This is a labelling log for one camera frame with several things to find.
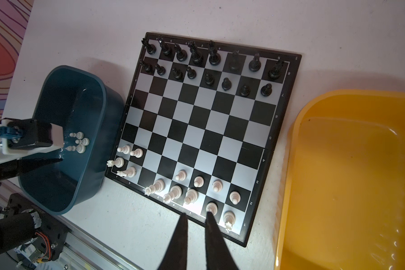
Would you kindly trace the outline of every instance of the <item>white table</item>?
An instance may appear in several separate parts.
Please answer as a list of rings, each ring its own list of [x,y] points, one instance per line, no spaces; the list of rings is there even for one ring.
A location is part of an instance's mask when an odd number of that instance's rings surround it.
[[[154,31],[303,54],[248,246],[226,241],[242,270],[272,269],[287,129],[330,90],[405,91],[405,0],[37,0],[3,116],[30,118],[45,77],[64,64],[127,97],[141,38]],[[178,220],[109,179],[64,216],[144,269],[156,269]],[[203,227],[189,222],[188,241],[188,269],[205,269]]]

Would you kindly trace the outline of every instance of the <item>teal plastic container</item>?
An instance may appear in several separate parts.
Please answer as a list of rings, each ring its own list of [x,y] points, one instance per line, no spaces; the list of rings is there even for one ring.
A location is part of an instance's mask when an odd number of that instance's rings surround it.
[[[54,68],[45,79],[33,118],[63,127],[66,146],[76,146],[71,132],[90,140],[85,152],[62,149],[26,159],[62,158],[19,177],[28,198],[52,215],[68,212],[99,190],[124,113],[121,96],[97,76],[69,66]]]

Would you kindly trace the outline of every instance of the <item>white square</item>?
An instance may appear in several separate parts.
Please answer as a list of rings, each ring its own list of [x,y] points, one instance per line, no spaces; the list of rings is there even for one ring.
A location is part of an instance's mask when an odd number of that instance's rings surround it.
[[[156,174],[155,180],[158,180],[158,179],[161,179],[164,182],[165,188],[160,192],[155,192],[155,198],[162,200],[164,195],[167,194],[170,190],[171,179],[168,179],[168,178],[163,177],[162,175]]]
[[[205,68],[209,70],[217,70],[217,71],[222,71],[224,69],[225,65],[225,60],[227,59],[228,52],[227,51],[218,51],[218,54],[221,56],[221,61],[219,62],[218,65],[212,66],[210,64],[209,58],[210,58],[210,53],[207,56],[207,62],[205,62]]]
[[[183,203],[183,208],[199,215],[203,208],[204,201],[205,201],[205,195],[203,193],[198,192],[198,198],[196,199],[196,201],[189,203],[189,204]]]
[[[139,127],[138,131],[136,132],[134,144],[147,149],[150,143],[150,138],[151,132]]]
[[[257,173],[258,170],[254,168],[237,163],[235,165],[234,174],[232,175],[231,184],[251,191],[254,188]]]
[[[201,67],[195,67],[195,66],[190,66],[193,70],[195,70],[196,72],[196,77],[193,79],[189,79],[189,77],[187,76],[187,72],[184,76],[184,80],[183,83],[187,83],[190,85],[194,85],[194,86],[200,86],[201,84],[201,80],[203,79],[203,73],[204,73],[204,69]]]
[[[164,137],[168,136],[170,131],[172,119],[158,115],[156,117],[155,126],[153,127],[153,132]]]
[[[193,108],[193,105],[177,101],[173,119],[182,121],[184,123],[189,123],[190,115],[192,114]]]
[[[224,204],[224,208],[222,209],[222,215],[221,217],[224,216],[225,212],[227,211],[231,211],[232,213],[234,213],[235,216],[235,223],[232,225],[232,232],[237,233],[238,235],[240,235],[240,231],[241,231],[241,227],[243,225],[244,222],[244,212],[240,211],[237,208],[234,208],[230,205]],[[224,223],[224,219],[221,218],[219,221],[219,225],[225,228],[225,223]]]
[[[231,81],[231,89],[224,90],[222,88],[222,83],[225,78],[228,78]],[[227,94],[235,95],[237,92],[238,82],[240,82],[240,75],[232,74],[228,72],[222,72],[221,79],[219,80],[217,91],[225,92]]]
[[[138,75],[138,80],[136,81],[135,89],[148,93],[150,91],[152,80],[152,75],[140,73]]]
[[[164,97],[173,100],[178,100],[182,85],[183,83],[181,82],[176,82],[169,79],[167,81],[167,85],[165,86]]]
[[[141,166],[140,165],[137,165],[137,164],[135,164],[135,163],[133,163],[133,162],[128,162],[127,163],[127,167],[126,167],[126,170],[127,169],[129,169],[130,167],[134,167],[135,168],[135,170],[136,170],[136,174],[135,174],[135,176],[134,177],[123,177],[124,179],[126,179],[127,181],[129,181],[129,182],[131,182],[131,183],[134,183],[134,184],[138,184],[138,179],[140,178],[140,174],[141,174]]]
[[[161,106],[162,97],[159,95],[155,95],[152,93],[148,93],[146,105],[144,106],[144,110],[151,111],[152,113],[157,114],[159,111],[159,107]]]
[[[166,156],[169,159],[177,161],[178,156],[180,155],[181,145],[182,143],[167,138],[167,140],[165,141],[164,151],[162,152],[162,155]]]
[[[229,115],[223,114],[218,111],[210,111],[209,120],[205,129],[219,134],[224,134],[227,127]]]
[[[216,157],[216,155],[200,149],[194,168],[211,175],[215,167]]]
[[[219,192],[214,192],[213,191],[213,182],[219,180],[222,182],[222,189]],[[209,183],[209,188],[207,189],[207,192],[205,193],[207,196],[210,198],[213,198],[215,200],[218,200],[220,202],[226,202],[227,196],[228,196],[228,191],[229,191],[229,186],[231,185],[230,182],[224,181],[222,179],[219,179],[215,176],[211,176],[210,178],[210,183]]]
[[[153,151],[147,150],[146,157],[144,158],[144,163],[142,166],[153,172],[157,172],[159,168],[159,163],[161,163],[161,155]]]
[[[149,39],[148,43],[153,44],[156,47],[156,52],[154,54],[149,54],[147,52],[147,50],[146,50],[145,57],[151,57],[151,58],[159,59],[159,56],[161,55],[161,46],[159,45],[159,41],[154,40],[154,39]]]
[[[183,143],[199,149],[203,141],[204,129],[188,125]]]
[[[132,106],[129,107],[129,111],[127,112],[127,116],[126,116],[126,123],[139,127],[140,122],[141,122],[142,113],[143,113],[143,110],[141,110],[141,109],[138,109],[138,108],[135,108]]]
[[[183,181],[175,180],[175,176],[181,170],[184,170],[186,172],[186,178]],[[176,181],[179,184],[182,184],[183,186],[188,187],[189,183],[191,181],[191,177],[192,177],[193,172],[194,172],[194,169],[192,167],[189,167],[188,165],[184,165],[183,163],[177,162],[176,168],[174,170],[174,181]]]
[[[249,121],[243,141],[265,148],[269,133],[269,126]]]
[[[255,101],[253,99],[236,95],[234,96],[234,101],[232,102],[230,115],[244,120],[249,120],[252,109],[254,108],[254,103]]]
[[[261,88],[263,86],[267,85],[268,83],[272,84],[272,93],[269,96],[265,97],[265,96],[263,96],[261,94]],[[270,104],[273,104],[273,105],[277,105],[278,102],[279,102],[279,98],[281,96],[282,86],[283,85],[280,84],[280,83],[261,80],[259,82],[258,93],[256,94],[255,100],[265,102],[265,103],[270,103]]]
[[[215,100],[215,95],[216,91],[204,87],[199,87],[194,105],[211,110],[213,101]]]
[[[168,79],[168,77],[170,76],[170,70],[171,70],[171,67],[172,67],[172,65],[173,65],[173,62],[171,62],[171,61],[166,61],[166,60],[162,60],[162,59],[158,59],[158,60],[157,60],[157,63],[159,64],[159,66],[165,68],[165,74],[161,76],[161,75],[158,74],[158,71],[155,70],[155,77]]]
[[[124,139],[120,139],[118,147],[123,147],[125,145],[129,145],[131,149],[133,148],[133,143],[125,141]],[[129,160],[129,158],[130,158],[130,153],[129,154],[123,154],[123,152],[117,152],[116,155],[121,156],[125,160]]]
[[[175,53],[173,62],[174,62],[174,63],[180,63],[180,64],[189,65],[189,60],[190,60],[190,55],[191,55],[191,53],[190,53],[190,48],[189,48],[187,45],[184,45],[184,44],[179,44],[179,45],[180,45],[180,48],[181,48],[182,50],[186,51],[186,53],[187,53],[187,58],[186,58],[185,61],[182,61],[182,62],[178,61],[178,60],[177,60],[177,55],[176,55],[175,49],[174,49],[174,44],[172,44],[172,45],[171,45],[171,46],[172,46],[171,48],[172,48],[173,52]]]
[[[241,145],[241,141],[224,136],[222,138],[221,146],[219,147],[218,156],[237,162],[238,155],[240,154],[241,150]]]
[[[259,62],[261,62],[261,68],[257,72],[252,72],[249,69],[249,63],[254,59],[253,55],[247,55],[246,60],[244,61],[244,66],[243,70],[241,71],[242,76],[250,77],[250,78],[255,78],[255,79],[261,79],[263,77],[264,73],[264,68],[265,64],[267,62],[267,58],[265,57],[260,57]]]

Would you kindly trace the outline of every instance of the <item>black pawn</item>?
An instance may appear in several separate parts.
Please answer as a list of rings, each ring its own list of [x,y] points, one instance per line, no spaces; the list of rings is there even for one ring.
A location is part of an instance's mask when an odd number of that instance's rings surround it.
[[[165,72],[166,72],[165,68],[159,66],[159,64],[156,64],[155,68],[156,68],[156,70],[157,70],[157,73],[158,73],[159,75],[161,75],[161,76],[164,75]]]
[[[224,81],[222,82],[222,89],[226,91],[231,89],[231,86],[232,86],[231,81],[228,78],[225,78]]]
[[[238,71],[240,69],[240,63],[238,62],[238,51],[232,53],[232,60],[230,62],[230,70]]]
[[[218,50],[216,49],[215,42],[210,40],[209,42],[209,62],[212,66],[217,66],[221,62],[221,56],[218,54]]]
[[[246,84],[243,84],[243,86],[240,88],[239,94],[242,97],[247,97],[250,94],[249,87]]]
[[[263,87],[261,87],[261,94],[263,96],[269,96],[272,93],[272,84],[268,83],[266,85],[264,85]]]
[[[205,81],[205,84],[207,84],[208,86],[212,86],[215,83],[215,78],[213,78],[212,74],[206,73],[204,81]]]
[[[269,70],[269,77],[272,79],[277,79],[281,76],[281,69],[283,66],[283,61],[278,60],[275,66]]]
[[[148,39],[143,38],[141,42],[144,45],[144,47],[146,47],[148,54],[154,54],[156,52],[156,46],[154,46],[153,44],[149,44]]]
[[[173,72],[174,78],[175,79],[181,79],[183,76],[183,73],[181,72],[180,69],[178,68],[172,68],[171,71]]]
[[[261,62],[259,61],[259,54],[256,54],[251,62],[249,62],[249,70],[257,72],[261,68]]]
[[[190,58],[192,59],[192,62],[195,65],[200,64],[203,61],[203,57],[202,57],[202,54],[196,48],[195,42],[190,41],[188,46],[190,48],[190,52],[191,52]]]
[[[144,62],[143,59],[140,59],[139,64],[142,66],[142,68],[143,68],[146,72],[148,72],[148,73],[151,72],[151,64]]]
[[[159,41],[159,45],[161,46],[162,52],[165,55],[169,55],[172,50],[171,50],[170,46],[168,46],[168,44],[165,43],[164,38],[159,37],[157,40]]]
[[[174,49],[176,50],[176,56],[178,61],[183,62],[187,59],[187,52],[185,50],[182,50],[180,48],[180,45],[178,45],[177,43],[174,44]]]
[[[194,79],[196,77],[196,71],[193,70],[191,67],[187,67],[186,71],[187,71],[187,77],[189,79]]]

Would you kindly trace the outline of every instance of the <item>black square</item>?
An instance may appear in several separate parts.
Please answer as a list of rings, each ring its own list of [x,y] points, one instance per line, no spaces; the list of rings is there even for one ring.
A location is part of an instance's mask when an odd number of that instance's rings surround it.
[[[182,144],[180,154],[178,156],[178,162],[194,167],[196,158],[198,156],[198,149],[187,144]]]
[[[169,159],[165,156],[161,157],[161,162],[159,163],[159,167],[157,169],[158,174],[166,177],[168,179],[173,179],[175,166],[177,165],[177,161]]]
[[[232,71],[232,70],[230,70],[230,63],[232,62],[232,53],[228,53],[227,58],[225,59],[225,65],[224,65],[223,71],[240,75],[241,71],[243,70],[244,62],[246,61],[246,55],[239,54],[237,58],[238,58],[238,63],[240,64],[240,68],[237,71]]]
[[[148,170],[146,168],[141,168],[141,173],[138,179],[138,185],[142,187],[148,187],[150,185],[153,185],[155,178],[156,178],[155,172],[152,172],[151,170]]]
[[[231,200],[229,199],[229,194],[231,194],[231,192],[233,192],[233,191],[236,191],[240,194],[240,201],[237,204],[233,204],[231,202]],[[250,197],[249,190],[236,186],[234,184],[231,184],[230,189],[228,190],[227,201],[225,203],[229,206],[239,209],[240,211],[245,212],[246,206],[248,206],[249,197]]]
[[[144,163],[144,159],[146,158],[147,149],[146,149],[146,148],[142,148],[142,147],[140,147],[140,146],[134,144],[133,147],[132,147],[132,150],[136,150],[136,149],[138,149],[138,148],[140,148],[140,149],[142,150],[142,157],[137,158],[137,157],[135,157],[135,156],[130,156],[130,157],[129,157],[129,161],[130,161],[130,162],[133,162],[133,163],[135,163],[135,164],[137,164],[137,165],[142,166],[143,163]]]
[[[255,100],[250,120],[263,125],[271,126],[276,105]]]
[[[248,120],[230,115],[224,135],[239,141],[243,141],[246,128],[248,127],[248,122]]]
[[[202,185],[202,187],[195,187],[194,186],[193,181],[197,176],[201,176],[204,179],[204,184]],[[202,194],[206,194],[207,189],[209,188],[210,178],[211,177],[212,177],[211,175],[208,175],[205,172],[194,169],[193,173],[192,173],[192,178],[190,179],[189,187],[192,188],[192,189],[195,189],[197,192],[200,192]]]
[[[216,132],[206,130],[202,138],[200,149],[217,155],[221,147],[223,136]]]
[[[213,176],[231,183],[232,175],[234,174],[235,170],[235,164],[236,163],[234,161],[218,156],[213,169]]]
[[[194,106],[190,115],[189,124],[195,127],[205,129],[209,120],[210,110]]]
[[[198,93],[198,87],[184,83],[181,87],[180,96],[178,101],[186,102],[194,105],[196,94]]]
[[[187,124],[173,119],[171,121],[170,131],[168,138],[174,139],[183,143],[184,135],[186,134]]]
[[[211,109],[228,115],[231,111],[233,101],[233,95],[216,91],[215,100],[213,101]]]
[[[138,132],[138,127],[131,125],[129,123],[124,124],[124,129],[122,133],[122,139],[130,143],[135,142],[136,133]]]
[[[153,127],[155,127],[156,117],[157,114],[152,113],[151,111],[143,111],[139,126],[148,131],[153,131]]]
[[[279,78],[277,78],[277,79],[272,79],[269,76],[269,70],[272,69],[277,64],[277,61],[267,59],[267,62],[265,64],[266,64],[266,66],[264,68],[264,73],[263,73],[262,79],[264,79],[266,81],[276,82],[276,83],[283,83],[283,80],[285,78],[286,70],[288,69],[288,63],[284,62],[282,64],[281,74],[280,74]]]
[[[220,202],[218,200],[210,198],[209,196],[206,196],[205,200],[204,200],[204,204],[202,205],[203,209],[201,209],[201,215],[203,217],[207,216],[207,210],[205,210],[205,208],[207,207],[207,204],[209,204],[209,202],[210,203],[215,203],[217,205],[217,207],[218,207],[218,212],[216,213],[216,215],[214,215],[214,217],[215,217],[216,223],[219,223],[219,221],[221,220],[221,216],[222,216],[222,210],[224,209],[223,202]]]
[[[167,140],[166,137],[158,135],[156,133],[151,134],[150,143],[148,144],[148,149],[155,153],[162,155],[164,151],[165,141]]]
[[[173,68],[180,70],[181,73],[183,74],[180,79],[174,78],[174,72],[172,71]],[[171,66],[170,76],[168,77],[168,79],[182,83],[184,81],[184,77],[186,76],[186,68],[187,65],[185,64],[173,63],[173,65]]]
[[[161,50],[161,54],[159,55],[159,59],[172,62],[174,60],[174,56],[175,56],[174,44],[167,43],[167,42],[165,42],[165,44],[171,49],[171,52],[170,52],[170,54],[165,55],[163,53],[163,51]]]
[[[240,77],[240,81],[238,82],[238,87],[236,91],[236,95],[240,95],[240,89],[242,88],[243,85],[247,85],[250,90],[250,94],[247,96],[248,99],[255,99],[258,94],[258,88],[259,88],[259,82],[260,79],[255,79],[255,78],[250,78],[246,76]]]
[[[177,199],[173,199],[173,202],[183,206],[184,198],[186,198],[187,187],[183,186],[182,184],[179,184],[175,181],[171,181],[170,190],[173,186],[179,186],[181,188],[181,196],[178,197]]]
[[[177,100],[162,98],[161,106],[159,107],[157,114],[172,119],[176,105]]]
[[[215,82],[210,86],[208,86],[205,83],[205,75],[207,73],[211,74],[213,76],[213,78],[215,79]],[[221,79],[221,75],[222,75],[222,73],[220,71],[205,69],[204,73],[202,75],[202,80],[201,80],[201,83],[200,83],[200,87],[208,88],[208,89],[211,89],[211,90],[216,90],[218,88],[218,84],[219,84],[219,80]]]
[[[151,65],[151,70],[150,70],[150,72],[147,72],[144,70],[144,68],[141,67],[141,73],[154,75],[155,66],[158,63],[158,60],[155,58],[151,58],[151,57],[144,57],[144,62],[149,63]]]
[[[132,107],[144,110],[144,106],[146,105],[148,94],[149,93],[147,93],[147,92],[143,92],[143,91],[135,89],[135,92],[133,93],[132,102],[130,105]]]
[[[111,168],[111,171],[113,172],[113,173],[117,173],[117,171],[124,171],[124,170],[126,170],[126,168],[127,168],[127,164],[128,164],[128,160],[126,160],[126,159],[123,159],[124,160],[124,164],[123,164],[123,166],[121,166],[120,168],[117,168],[116,166],[113,166],[112,168]]]
[[[262,147],[243,142],[237,162],[248,167],[258,169],[259,161],[262,154]]]
[[[207,57],[209,56],[209,51],[207,49],[202,49],[202,48],[198,48],[198,51],[203,56],[202,61],[199,64],[195,64],[192,61],[192,58],[190,58],[189,65],[203,68],[203,67],[205,67],[205,63],[207,62]]]
[[[163,96],[165,87],[167,86],[167,81],[168,80],[164,78],[153,77],[149,92],[152,94]]]

